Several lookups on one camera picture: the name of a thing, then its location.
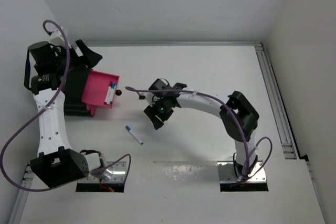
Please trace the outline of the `blue cap white marker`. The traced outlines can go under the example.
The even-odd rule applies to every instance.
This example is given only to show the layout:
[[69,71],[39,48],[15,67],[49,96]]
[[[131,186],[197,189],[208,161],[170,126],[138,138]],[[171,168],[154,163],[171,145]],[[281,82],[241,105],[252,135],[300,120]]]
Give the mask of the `blue cap white marker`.
[[140,144],[143,145],[143,141],[135,134],[135,132],[128,126],[125,126],[125,129],[131,134],[131,136]]

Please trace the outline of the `pink top drawer tray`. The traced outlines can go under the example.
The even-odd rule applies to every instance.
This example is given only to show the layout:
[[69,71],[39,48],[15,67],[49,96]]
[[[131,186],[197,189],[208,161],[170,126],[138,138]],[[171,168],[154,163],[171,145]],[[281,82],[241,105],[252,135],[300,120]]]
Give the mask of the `pink top drawer tray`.
[[113,84],[115,84],[115,91],[113,96],[114,101],[116,96],[115,92],[118,89],[119,78],[120,77],[118,75],[90,70],[89,77],[82,95],[82,102],[85,104],[95,105],[96,107],[112,108],[113,103],[104,104],[104,99],[106,97],[110,82],[113,82]]

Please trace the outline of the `pink drawer tray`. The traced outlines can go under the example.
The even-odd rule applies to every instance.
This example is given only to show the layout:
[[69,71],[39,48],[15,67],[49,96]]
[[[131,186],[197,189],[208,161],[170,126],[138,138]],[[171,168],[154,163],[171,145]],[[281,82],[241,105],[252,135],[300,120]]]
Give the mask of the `pink drawer tray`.
[[97,107],[92,104],[86,104],[86,116],[93,117],[96,113]]
[[104,104],[104,99],[106,97],[110,82],[113,82],[113,84],[115,84],[115,91],[113,96],[114,101],[116,96],[115,92],[118,89],[119,78],[120,77],[118,75],[90,70],[89,77],[82,95],[82,102],[85,104],[95,105],[96,107],[112,108],[113,103]]

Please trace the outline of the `purple cap white marker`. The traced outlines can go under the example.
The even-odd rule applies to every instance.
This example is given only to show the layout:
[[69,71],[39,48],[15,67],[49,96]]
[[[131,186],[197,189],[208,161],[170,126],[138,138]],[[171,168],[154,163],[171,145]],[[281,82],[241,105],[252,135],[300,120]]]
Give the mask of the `purple cap white marker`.
[[113,96],[114,96],[114,91],[115,91],[115,84],[112,84],[112,90],[111,90],[111,93],[110,93],[110,98],[109,98],[109,104],[111,104],[113,102]]

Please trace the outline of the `light blue cap marker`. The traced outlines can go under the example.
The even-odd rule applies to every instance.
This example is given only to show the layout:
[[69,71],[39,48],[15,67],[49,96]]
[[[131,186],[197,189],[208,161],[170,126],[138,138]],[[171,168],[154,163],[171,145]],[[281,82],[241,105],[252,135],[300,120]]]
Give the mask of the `light blue cap marker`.
[[106,97],[104,99],[104,104],[109,104],[109,98],[110,98],[110,93],[111,93],[112,87],[111,85],[108,86],[108,90],[107,90],[107,94]]

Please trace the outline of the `teal cap white marker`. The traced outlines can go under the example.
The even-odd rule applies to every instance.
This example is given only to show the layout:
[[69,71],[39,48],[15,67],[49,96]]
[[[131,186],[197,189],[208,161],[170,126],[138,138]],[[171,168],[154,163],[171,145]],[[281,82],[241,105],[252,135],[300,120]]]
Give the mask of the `teal cap white marker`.
[[114,92],[114,84],[113,82],[110,82],[109,88],[108,88],[108,93],[105,99],[106,104],[111,104],[113,101],[113,92]]

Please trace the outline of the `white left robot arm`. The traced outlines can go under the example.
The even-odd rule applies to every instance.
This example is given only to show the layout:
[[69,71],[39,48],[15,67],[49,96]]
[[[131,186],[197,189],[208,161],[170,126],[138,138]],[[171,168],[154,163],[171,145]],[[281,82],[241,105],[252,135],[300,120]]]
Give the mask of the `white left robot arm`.
[[102,59],[82,40],[76,45],[81,56],[48,41],[27,49],[24,86],[32,92],[39,114],[39,147],[30,167],[48,188],[86,178],[103,166],[100,151],[74,151],[66,133],[65,115],[93,115],[83,93],[92,68]]

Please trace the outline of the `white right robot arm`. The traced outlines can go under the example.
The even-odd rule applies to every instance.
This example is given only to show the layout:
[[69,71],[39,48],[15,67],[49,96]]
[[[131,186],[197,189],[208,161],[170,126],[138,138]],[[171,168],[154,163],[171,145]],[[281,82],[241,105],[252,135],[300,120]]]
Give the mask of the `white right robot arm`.
[[253,152],[255,144],[251,135],[258,126],[259,114],[241,92],[234,91],[225,103],[192,90],[186,84],[171,86],[156,79],[148,91],[140,93],[139,99],[148,102],[144,113],[156,130],[171,117],[174,108],[194,109],[218,117],[227,134],[235,141],[237,171],[246,177],[256,164],[257,154]]

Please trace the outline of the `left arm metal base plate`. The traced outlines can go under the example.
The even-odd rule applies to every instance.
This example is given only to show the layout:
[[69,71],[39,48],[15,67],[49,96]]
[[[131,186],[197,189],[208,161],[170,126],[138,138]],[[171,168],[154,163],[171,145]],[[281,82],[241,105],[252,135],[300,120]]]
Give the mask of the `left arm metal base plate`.
[[88,177],[78,180],[79,184],[98,184],[100,180],[103,183],[109,184],[118,184],[124,183],[125,175],[127,171],[127,163],[126,162],[118,162],[115,165],[109,167],[101,176],[94,177],[89,174]]

